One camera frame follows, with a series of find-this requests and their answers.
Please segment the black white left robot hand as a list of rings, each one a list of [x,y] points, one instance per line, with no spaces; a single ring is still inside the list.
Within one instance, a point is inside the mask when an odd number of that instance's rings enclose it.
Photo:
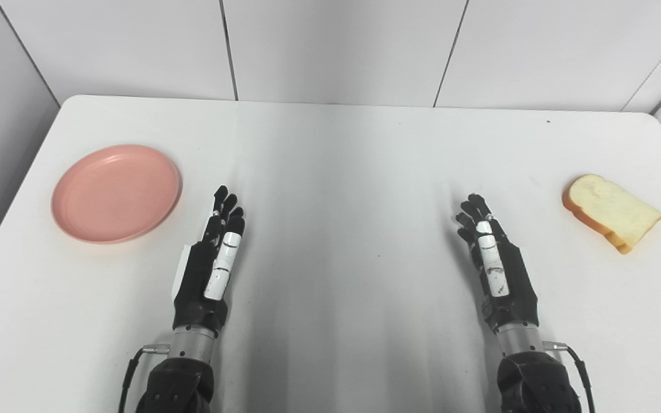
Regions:
[[[220,334],[228,315],[228,303],[208,295],[210,280],[218,280],[215,262],[221,251],[228,251],[226,236],[242,236],[246,228],[244,210],[237,206],[238,198],[228,188],[219,186],[213,194],[213,207],[202,238],[189,249],[181,284],[173,300],[173,329],[202,327]]]

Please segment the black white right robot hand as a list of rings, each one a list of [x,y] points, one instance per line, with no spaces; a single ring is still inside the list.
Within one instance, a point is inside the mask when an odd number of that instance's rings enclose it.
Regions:
[[[472,193],[456,215],[457,234],[468,245],[484,298],[482,314],[498,333],[508,324],[539,326],[538,297],[520,249],[509,240],[485,199]]]

